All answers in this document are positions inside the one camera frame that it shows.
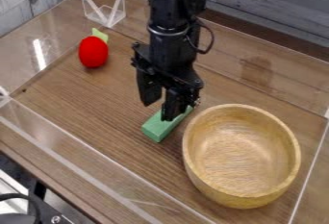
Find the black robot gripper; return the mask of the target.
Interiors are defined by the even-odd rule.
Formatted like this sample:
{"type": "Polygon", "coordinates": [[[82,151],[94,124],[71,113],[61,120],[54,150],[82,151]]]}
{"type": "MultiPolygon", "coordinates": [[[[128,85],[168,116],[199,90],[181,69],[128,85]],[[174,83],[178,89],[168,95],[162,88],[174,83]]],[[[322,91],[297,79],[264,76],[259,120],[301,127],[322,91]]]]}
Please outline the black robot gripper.
{"type": "Polygon", "coordinates": [[[173,121],[189,107],[200,104],[200,91],[204,81],[194,70],[201,27],[193,25],[180,32],[161,32],[153,28],[150,43],[133,44],[133,65],[137,68],[137,81],[141,100],[148,107],[162,97],[161,120],[173,121]]]}

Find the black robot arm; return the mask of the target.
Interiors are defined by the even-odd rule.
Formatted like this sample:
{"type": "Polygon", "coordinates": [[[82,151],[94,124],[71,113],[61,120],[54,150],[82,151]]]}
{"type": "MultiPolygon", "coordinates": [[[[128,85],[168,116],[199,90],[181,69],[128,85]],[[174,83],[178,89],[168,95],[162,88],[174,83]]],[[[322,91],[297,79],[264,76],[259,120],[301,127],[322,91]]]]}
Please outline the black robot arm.
{"type": "Polygon", "coordinates": [[[200,101],[204,81],[194,62],[208,49],[200,47],[207,27],[199,14],[208,0],[149,0],[149,43],[134,43],[132,64],[137,68],[141,100],[162,101],[161,119],[174,120],[200,101]]]}

